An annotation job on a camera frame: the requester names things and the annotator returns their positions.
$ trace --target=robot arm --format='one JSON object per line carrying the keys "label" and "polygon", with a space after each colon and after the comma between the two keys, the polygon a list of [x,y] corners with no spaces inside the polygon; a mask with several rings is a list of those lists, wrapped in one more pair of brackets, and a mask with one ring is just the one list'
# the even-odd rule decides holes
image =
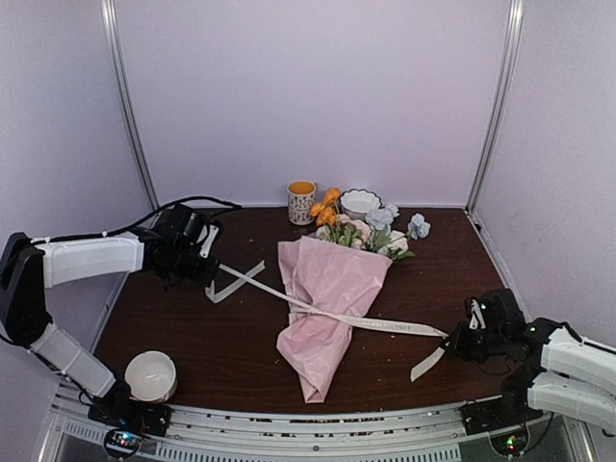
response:
{"label": "robot arm", "polygon": [[152,229],[117,236],[33,241],[13,234],[0,261],[0,321],[13,343],[70,377],[113,420],[129,424],[139,414],[130,387],[84,350],[47,313],[45,289],[102,274],[153,270],[209,285],[218,269],[210,249],[220,227],[193,209],[176,205]]}
{"label": "robot arm", "polygon": [[580,337],[566,322],[526,323],[509,290],[470,298],[468,320],[449,350],[483,361],[505,355],[522,366],[501,386],[502,411],[552,411],[616,433],[616,349]]}

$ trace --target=lavender wall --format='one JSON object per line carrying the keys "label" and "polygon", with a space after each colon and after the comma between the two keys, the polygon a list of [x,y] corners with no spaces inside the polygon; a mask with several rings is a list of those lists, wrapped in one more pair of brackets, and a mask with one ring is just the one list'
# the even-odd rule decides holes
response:
{"label": "lavender wall", "polygon": [[466,203],[506,0],[123,0],[118,23],[161,200],[283,204],[309,179]]}
{"label": "lavender wall", "polygon": [[[146,211],[97,0],[0,0],[0,242],[110,229]],[[48,308],[85,345],[117,276],[54,289]],[[57,380],[0,344],[0,460],[33,460]]]}
{"label": "lavender wall", "polygon": [[[526,2],[478,213],[533,317],[614,344],[616,3]],[[616,447],[595,438],[602,460]]]}

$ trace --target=white bowl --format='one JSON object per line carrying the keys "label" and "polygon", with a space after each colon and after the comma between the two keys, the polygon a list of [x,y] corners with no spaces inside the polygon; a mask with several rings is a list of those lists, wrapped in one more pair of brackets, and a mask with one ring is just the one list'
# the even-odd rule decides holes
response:
{"label": "white bowl", "polygon": [[165,402],[175,392],[175,365],[161,351],[146,351],[135,356],[126,368],[124,380],[134,398],[145,402]]}
{"label": "white bowl", "polygon": [[366,213],[381,206],[381,198],[374,192],[350,190],[340,197],[345,214],[351,219],[365,219]]}

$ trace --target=dark wood tabletop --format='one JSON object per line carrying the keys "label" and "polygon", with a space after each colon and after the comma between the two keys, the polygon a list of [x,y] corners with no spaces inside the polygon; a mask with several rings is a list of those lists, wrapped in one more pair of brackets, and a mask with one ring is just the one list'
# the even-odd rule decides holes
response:
{"label": "dark wood tabletop", "polygon": [[[390,267],[371,318],[421,322],[451,332],[464,319],[464,299],[502,287],[490,258],[461,210],[402,210],[394,228],[405,229],[421,212],[429,236],[413,241],[417,256]],[[257,279],[284,292],[276,244],[314,231],[287,221],[284,208],[246,209],[220,219],[224,232],[213,254],[248,271],[265,260]],[[231,278],[220,272],[218,289]],[[279,298],[244,286],[220,304],[203,287],[183,282],[164,292],[150,273],[132,274],[111,314],[97,356],[123,373],[137,354],[156,349],[174,361],[179,385],[170,403],[232,411],[347,413],[399,410],[487,398],[500,392],[502,376],[446,355],[411,383],[411,368],[438,345],[436,338],[353,329],[346,356],[323,404],[305,404],[295,371],[276,350],[288,325]],[[483,366],[504,369],[495,358]]]}

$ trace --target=mug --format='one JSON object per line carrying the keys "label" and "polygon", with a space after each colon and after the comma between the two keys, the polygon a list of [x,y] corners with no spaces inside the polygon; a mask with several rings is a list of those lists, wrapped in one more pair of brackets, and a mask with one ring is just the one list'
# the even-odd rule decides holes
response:
{"label": "mug", "polygon": [[289,193],[289,221],[299,226],[310,224],[310,209],[315,203],[317,186],[310,181],[294,181],[287,188]]}

